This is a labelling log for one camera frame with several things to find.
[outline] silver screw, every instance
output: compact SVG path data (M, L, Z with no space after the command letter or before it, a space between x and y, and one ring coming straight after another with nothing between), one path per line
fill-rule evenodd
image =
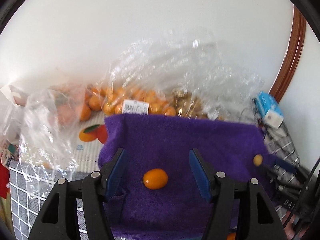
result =
M60 178L58 179L58 184L63 184L66 182L66 179L65 178Z
M255 185L257 185L257 184L259 183L259 181L258 181L256 178L250 179L250 182L251 182L252 184L255 184Z
M218 172L217 172L217 176L218 176L219 178L224 178L224 177L226 176L226 174L225 174L223 171L218 171Z
M93 173L91 173L92 178L97 178L99 176L100 176L100 172L98 172L98 171L94 171Z

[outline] white price sticker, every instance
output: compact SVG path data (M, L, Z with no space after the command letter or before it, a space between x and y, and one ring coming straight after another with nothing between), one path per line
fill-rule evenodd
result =
M149 103L126 99L123 102L123 114L148 114Z

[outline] clear plastic bag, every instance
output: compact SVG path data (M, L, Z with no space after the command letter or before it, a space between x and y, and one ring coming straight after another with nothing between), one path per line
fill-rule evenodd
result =
M149 103L149 114L254 122L251 100L262 85L249 69L222 64L206 29L170 31L133 43L111 65L100 84L101 107L120 114L123 101L134 99Z
M28 97L20 134L20 164L30 197L46 196L53 181L72 180L79 120L87 118L87 88L63 85Z

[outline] brown wooden frame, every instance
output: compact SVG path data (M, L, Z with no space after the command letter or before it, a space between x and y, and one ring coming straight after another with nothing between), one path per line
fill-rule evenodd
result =
M275 97L277 102L279 102L283 97L292 80L294 72L297 69L303 49L306 25L306 19L303 17L298 8L293 6L293 21L288 49L284 56L284 60L277 78L269 92Z

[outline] purple cloth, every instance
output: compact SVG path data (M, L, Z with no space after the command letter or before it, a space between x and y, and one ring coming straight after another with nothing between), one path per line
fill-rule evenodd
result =
M135 114L113 115L105 123L109 138L100 152L99 167L110 161L119 147L130 155L120 183L126 192L121 216L111 223L115 236L170 240L202 235L212 205L201 197L189 166L192 148L217 171L239 181L257 178L272 192L252 163L256 154L264 160L270 156L261 130L253 125ZM168 184L159 190L141 183L143 175L154 168L169 176Z

